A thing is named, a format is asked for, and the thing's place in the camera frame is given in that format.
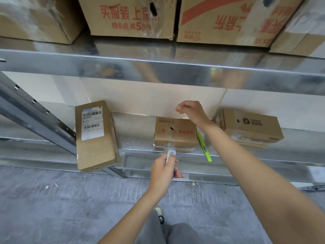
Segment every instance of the green pen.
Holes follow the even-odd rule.
[[[205,156],[206,156],[206,159],[208,160],[208,162],[212,162],[212,159],[211,159],[211,156],[210,156],[210,153],[208,152],[208,149],[206,149],[206,146],[205,146],[205,143],[203,141],[203,138],[200,134],[200,132],[198,130],[196,130],[196,134],[198,136],[198,140],[199,140],[199,143],[202,147],[202,151],[204,152]]]

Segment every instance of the shoe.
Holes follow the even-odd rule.
[[[164,224],[165,223],[165,219],[164,219],[164,211],[162,209],[162,206],[161,205],[156,205],[154,207],[154,209],[158,213],[158,218],[159,218],[160,224]]]

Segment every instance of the gray pants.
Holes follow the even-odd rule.
[[[156,210],[152,210],[135,244],[201,244],[197,232],[187,223],[160,224]]]

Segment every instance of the forearm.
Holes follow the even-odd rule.
[[[158,202],[159,199],[147,191],[98,244],[134,243],[149,213]]]
[[[324,213],[273,169],[238,145],[217,125],[204,132],[227,165],[272,241],[296,235],[297,243],[308,236],[306,229],[324,225]]]

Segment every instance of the hand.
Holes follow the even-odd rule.
[[[151,167],[151,178],[148,192],[151,193],[157,203],[162,199],[168,190],[172,177],[184,178],[179,169],[175,166],[178,162],[175,155],[171,155],[166,163],[167,153],[158,157]]]
[[[205,129],[213,122],[205,114],[199,101],[184,101],[175,108],[176,112],[186,114],[189,119],[197,125],[199,129],[205,132]]]

